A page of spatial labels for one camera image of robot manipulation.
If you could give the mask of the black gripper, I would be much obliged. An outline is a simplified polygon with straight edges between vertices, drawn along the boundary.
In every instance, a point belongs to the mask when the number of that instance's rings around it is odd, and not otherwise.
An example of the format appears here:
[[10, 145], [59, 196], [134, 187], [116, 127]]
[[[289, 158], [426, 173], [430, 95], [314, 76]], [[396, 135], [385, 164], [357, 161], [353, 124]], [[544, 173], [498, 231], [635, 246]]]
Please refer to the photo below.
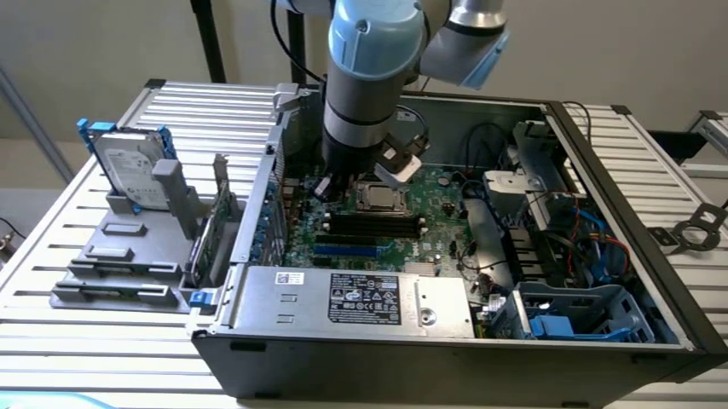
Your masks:
[[311, 191], [321, 202], [338, 201], [360, 176], [373, 171], [382, 144], [381, 141], [369, 147], [353, 147], [339, 143], [334, 138], [323, 139], [323, 176]]

